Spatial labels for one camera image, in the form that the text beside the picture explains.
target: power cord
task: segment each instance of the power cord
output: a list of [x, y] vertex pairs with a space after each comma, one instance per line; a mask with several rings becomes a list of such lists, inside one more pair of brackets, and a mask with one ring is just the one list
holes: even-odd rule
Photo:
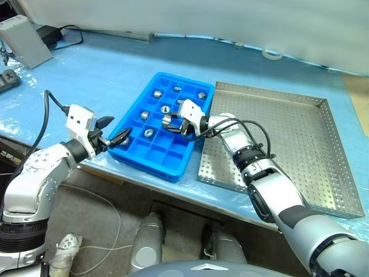
[[79, 28], [79, 27], [78, 27], [78, 26], [76, 26], [76, 25], [65, 25], [65, 26], [63, 26], [63, 27], [60, 27], [60, 28], [59, 28], [59, 30], [61, 31], [61, 30], [63, 30], [64, 28], [67, 28], [67, 27], [75, 27], [75, 28], [77, 28], [77, 29], [78, 29], [78, 31], [80, 32], [80, 36], [81, 36], [80, 41], [75, 42], [75, 43], [71, 43], [71, 44], [68, 44], [68, 45], [60, 46], [60, 47], [57, 47], [57, 48], [52, 48], [52, 49], [50, 49], [50, 51], [59, 50], [59, 49], [67, 48], [67, 47], [69, 47], [69, 46], [73, 46], [73, 45], [77, 45], [77, 44], [81, 44], [81, 43], [83, 43], [83, 34], [82, 34], [82, 30], [81, 30], [81, 28]]
[[88, 270], [85, 270], [83, 272], [78, 272], [78, 273], [75, 273], [73, 271], [70, 271], [70, 273], [72, 273], [73, 275], [76, 275], [76, 276], [79, 276], [79, 275], [84, 275], [84, 274], [87, 274], [91, 271], [93, 271], [95, 268], [97, 268], [100, 264], [102, 264], [106, 259], [107, 257], [110, 255], [110, 253], [113, 251], [113, 250], [120, 250], [120, 249], [124, 249], [124, 248], [129, 248], [129, 247], [132, 247], [132, 245], [125, 245], [125, 246], [121, 246], [121, 247], [115, 247], [116, 245], [116, 242], [118, 241], [118, 237], [119, 237], [119, 233], [121, 232], [121, 226], [122, 226], [122, 219], [121, 219], [121, 216], [119, 214], [119, 211], [117, 208], [115, 208], [115, 206], [107, 199], [105, 199], [104, 197], [94, 193], [94, 192], [91, 192], [90, 190], [87, 190], [87, 189], [83, 189], [83, 188], [79, 188], [79, 187], [76, 187], [76, 186], [71, 186], [71, 185], [66, 185], [66, 184], [61, 184], [61, 186], [65, 186], [67, 188], [72, 188], [72, 189], [77, 189], [77, 190], [81, 190], [83, 192], [87, 192], [87, 193], [90, 193], [96, 197], [98, 197], [99, 199], [102, 199], [104, 200], [106, 203], [108, 203], [110, 206], [112, 206], [112, 208], [115, 210], [116, 212], [116, 215], [118, 217], [118, 229], [117, 229], [117, 232], [116, 232], [116, 236], [115, 236], [115, 239], [114, 239], [114, 242], [111, 246], [111, 248], [105, 248], [105, 247], [100, 247], [100, 246], [93, 246], [93, 245], [90, 245], [90, 246], [83, 246], [80, 248], [81, 249], [86, 249], [86, 248], [93, 248], [93, 249], [100, 249], [100, 250], [109, 250], [109, 252], [97, 263], [95, 264], [94, 266], [90, 267]]
[[40, 143], [43, 135], [45, 134], [47, 123], [48, 123], [48, 116], [49, 116], [49, 99], [51, 98], [52, 101], [66, 114], [68, 115], [69, 107], [61, 105], [57, 99], [52, 95], [52, 93], [49, 90], [45, 90], [44, 92], [44, 104], [45, 104], [45, 112], [44, 112], [44, 120], [42, 123], [42, 127], [40, 130], [39, 135], [37, 136], [35, 142], [31, 146], [31, 148], [27, 151], [27, 154], [24, 156], [21, 163], [16, 167], [15, 171], [13, 172], [12, 176], [10, 176], [9, 183], [21, 172], [21, 170], [24, 167], [25, 162], [28, 160], [28, 158], [31, 156], [31, 154], [35, 151], [37, 145]]

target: white cable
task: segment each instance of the white cable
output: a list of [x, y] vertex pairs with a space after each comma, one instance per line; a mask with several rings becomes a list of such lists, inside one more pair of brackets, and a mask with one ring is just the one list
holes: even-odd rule
[[125, 245], [125, 246], [121, 246], [121, 247], [117, 247], [117, 248], [105, 248], [105, 247], [99, 247], [99, 246], [83, 246], [80, 248], [81, 249], [86, 249], [86, 248], [93, 248], [93, 249], [101, 249], [101, 250], [120, 250], [120, 249], [124, 249], [124, 248], [129, 248], [132, 247], [133, 245]]
[[[109, 252], [97, 263], [97, 264], [95, 264], [93, 267], [91, 267], [90, 269], [88, 269], [88, 270], [86, 270], [86, 271], [83, 271], [83, 272], [79, 272], [79, 273], [75, 273], [75, 272], [73, 272], [72, 270], [70, 271], [70, 273], [72, 273], [73, 275], [84, 275], [84, 274], [86, 274], [86, 273], [89, 273], [89, 272], [91, 272], [91, 271], [93, 271], [95, 268], [97, 268], [100, 264], [102, 264], [105, 260], [106, 260], [106, 258], [110, 255], [110, 253], [113, 251], [113, 250], [116, 250], [114, 247], [115, 247], [115, 244], [116, 244], [116, 242], [117, 242], [117, 240], [118, 240], [118, 236], [119, 236], [119, 233], [120, 233], [120, 231], [121, 231], [121, 225], [122, 225], [122, 219], [121, 219], [121, 216], [120, 216], [120, 214], [119, 214], [119, 212], [118, 212], [118, 210], [117, 210], [117, 208], [115, 208], [115, 206], [113, 205], [113, 204], [111, 204], [111, 202], [109, 201], [109, 200], [107, 200], [107, 199], [105, 199], [104, 197], [102, 197], [102, 196], [100, 196], [100, 195], [98, 195], [98, 194], [96, 194], [96, 193], [93, 193], [93, 192], [91, 192], [91, 191], [89, 191], [89, 190], [87, 190], [87, 189], [83, 189], [83, 188], [78, 188], [78, 187], [76, 187], [76, 186], [70, 186], [70, 185], [65, 185], [65, 184], [61, 184], [62, 186], [66, 186], [67, 188], [72, 188], [72, 189], [77, 189], [77, 190], [82, 190], [82, 191], [84, 191], [84, 192], [87, 192], [87, 193], [90, 193], [90, 194], [92, 194], [92, 195], [95, 195], [96, 197], [98, 197], [98, 198], [100, 198], [100, 199], [102, 199], [102, 200], [104, 200], [106, 203], [109, 203], [109, 205], [110, 206], [112, 206], [112, 208], [115, 210], [115, 212], [116, 212], [116, 214], [117, 214], [117, 216], [118, 216], [118, 219], [119, 219], [119, 226], [118, 226], [118, 231], [116, 232], [116, 236], [115, 236], [115, 240], [114, 240], [114, 242], [113, 242], [113, 244], [112, 244], [112, 246], [111, 246], [111, 248], [107, 248], [107, 249], [104, 249], [104, 250], [109, 250]], [[82, 248], [97, 248], [97, 249], [99, 249], [99, 247], [98, 246], [85, 246], [85, 247], [82, 247]]]

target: black cable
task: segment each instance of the black cable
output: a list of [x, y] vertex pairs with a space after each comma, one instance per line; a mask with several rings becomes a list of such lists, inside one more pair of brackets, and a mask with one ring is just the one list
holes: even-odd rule
[[212, 136], [216, 136], [216, 135], [218, 135], [220, 132], [222, 132], [222, 131], [224, 131], [224, 130], [228, 129], [229, 127], [231, 127], [231, 126], [233, 126], [233, 125], [241, 124], [241, 125], [242, 125], [242, 127], [245, 129], [245, 131], [246, 131], [247, 135], [248, 135], [248, 136], [249, 136], [249, 138], [251, 139], [251, 141], [254, 143], [254, 145], [255, 145], [255, 146], [257, 146], [257, 145], [258, 145], [258, 143], [256, 142], [256, 140], [255, 140], [254, 136], [251, 134], [251, 132], [250, 132], [250, 130], [248, 129], [248, 127], [245, 125], [245, 123], [251, 123], [251, 124], [254, 124], [254, 125], [258, 126], [258, 127], [262, 130], [262, 132], [264, 133], [264, 135], [265, 135], [265, 137], [266, 137], [266, 141], [267, 141], [267, 155], [268, 155], [268, 156], [270, 156], [270, 149], [271, 149], [271, 145], [270, 145], [270, 137], [269, 137], [269, 135], [268, 135], [267, 131], [265, 130], [265, 128], [264, 128], [261, 124], [259, 124], [259, 123], [255, 122], [255, 121], [249, 121], [249, 120], [243, 120], [243, 121], [241, 121], [241, 120], [239, 120], [238, 118], [227, 118], [227, 119], [225, 119], [225, 120], [222, 120], [222, 121], [218, 122], [217, 124], [213, 125], [212, 127], [210, 127], [210, 128], [208, 128], [208, 129], [206, 129], [205, 131], [203, 131], [201, 134], [199, 134], [199, 135], [198, 135], [198, 136], [196, 136], [196, 137], [188, 138], [184, 133], [181, 133], [181, 135], [182, 135], [182, 137], [183, 137], [185, 140], [187, 140], [187, 141], [195, 141], [195, 140], [200, 139], [200, 138], [201, 138], [201, 137], [203, 137], [203, 136], [206, 136], [209, 132], [211, 132], [211, 131], [215, 130], [215, 128], [217, 128], [218, 126], [220, 126], [220, 125], [222, 125], [222, 124], [224, 124], [224, 123], [226, 123], [226, 122], [228, 122], [228, 121], [236, 121], [236, 122], [231, 123], [231, 124], [229, 124], [229, 125], [227, 125], [227, 126], [223, 127], [222, 129], [220, 129], [220, 130], [218, 130], [217, 132], [213, 133], [213, 134], [212, 134]]
[[73, 46], [73, 45], [77, 45], [77, 44], [81, 44], [83, 42], [83, 35], [82, 35], [82, 30], [76, 26], [76, 25], [65, 25], [63, 27], [60, 27], [59, 30], [62, 30], [64, 28], [67, 28], [67, 27], [75, 27], [78, 29], [78, 31], [80, 32], [80, 36], [81, 36], [81, 39], [79, 42], [75, 42], [75, 43], [71, 43], [71, 44], [68, 44], [68, 45], [64, 45], [64, 46], [60, 46], [60, 47], [57, 47], [57, 48], [53, 48], [53, 49], [50, 49], [50, 51], [54, 51], [54, 50], [59, 50], [59, 49], [63, 49], [63, 48], [67, 48], [69, 46]]
[[[270, 137], [269, 137], [267, 131], [265, 130], [265, 128], [260, 123], [257, 123], [256, 121], [243, 120], [242, 122], [243, 123], [254, 124], [254, 125], [256, 125], [257, 127], [259, 127], [261, 129], [261, 131], [263, 132], [263, 134], [264, 134], [264, 136], [266, 138], [266, 146], [267, 146], [267, 151], [266, 152], [267, 152], [267, 154], [269, 156], [270, 155], [270, 151], [271, 151], [271, 143], [270, 143]], [[229, 127], [231, 127], [233, 125], [236, 125], [236, 124], [238, 124], [238, 122], [234, 122], [232, 124], [229, 124], [228, 126], [226, 126], [226, 127], [222, 128], [222, 129], [218, 130], [217, 132], [215, 132], [213, 134], [213, 136], [217, 136], [220, 132], [222, 132], [222, 131], [224, 131], [224, 130], [228, 129]]]
[[21, 170], [24, 167], [25, 162], [28, 160], [28, 158], [31, 156], [31, 154], [35, 151], [37, 145], [40, 143], [42, 137], [45, 134], [46, 131], [46, 127], [47, 127], [47, 122], [48, 122], [48, 116], [49, 116], [49, 100], [48, 98], [51, 98], [52, 101], [55, 102], [55, 104], [61, 108], [62, 111], [68, 109], [69, 107], [67, 106], [62, 106], [57, 99], [54, 97], [54, 95], [52, 95], [52, 93], [49, 90], [45, 90], [44, 92], [44, 105], [45, 105], [45, 112], [44, 112], [44, 120], [42, 123], [42, 127], [40, 130], [39, 135], [37, 136], [35, 142], [33, 143], [33, 145], [31, 146], [31, 148], [27, 151], [27, 154], [24, 156], [23, 160], [21, 161], [21, 163], [17, 166], [17, 168], [14, 170], [13, 174], [10, 176], [9, 179], [9, 183], [16, 177], [18, 176], [18, 174], [21, 172]]

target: metal leg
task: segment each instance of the metal leg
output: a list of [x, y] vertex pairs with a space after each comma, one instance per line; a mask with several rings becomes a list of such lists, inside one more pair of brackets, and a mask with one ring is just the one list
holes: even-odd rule
[[143, 219], [136, 231], [128, 273], [162, 262], [164, 230], [159, 214]]
[[242, 247], [233, 235], [225, 232], [221, 226], [212, 227], [208, 233], [204, 253], [210, 259], [247, 264]]

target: floor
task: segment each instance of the floor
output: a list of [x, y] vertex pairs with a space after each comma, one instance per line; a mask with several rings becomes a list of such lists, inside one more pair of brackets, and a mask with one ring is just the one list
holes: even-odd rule
[[[132, 244], [142, 218], [150, 211], [157, 211], [162, 214], [166, 227], [164, 261], [198, 259], [202, 252], [203, 227], [221, 223], [243, 245], [250, 264], [292, 276], [308, 276], [283, 236], [277, 232], [127, 182], [115, 184], [81, 170], [72, 172], [65, 184], [89, 189], [117, 207], [122, 229], [116, 246]], [[83, 246], [110, 247], [117, 228], [116, 213], [108, 204], [86, 192], [61, 186], [49, 221], [46, 260], [53, 256], [55, 244], [67, 233], [82, 235]], [[73, 271], [85, 271], [106, 253], [105, 250], [81, 250], [74, 260]], [[129, 254], [129, 248], [113, 251], [101, 266], [84, 276], [124, 276]]]

